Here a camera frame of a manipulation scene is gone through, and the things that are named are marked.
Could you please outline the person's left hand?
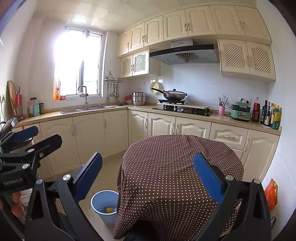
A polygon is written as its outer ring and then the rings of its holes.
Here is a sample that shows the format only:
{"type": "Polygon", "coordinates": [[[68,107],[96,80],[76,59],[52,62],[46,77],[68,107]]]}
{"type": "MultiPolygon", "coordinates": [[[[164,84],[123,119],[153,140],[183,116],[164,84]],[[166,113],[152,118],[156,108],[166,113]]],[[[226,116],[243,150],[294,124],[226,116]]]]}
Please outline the person's left hand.
{"type": "Polygon", "coordinates": [[[23,207],[23,202],[21,200],[21,192],[15,192],[10,194],[11,201],[11,211],[16,217],[23,217],[25,215],[25,210],[23,207]]]}

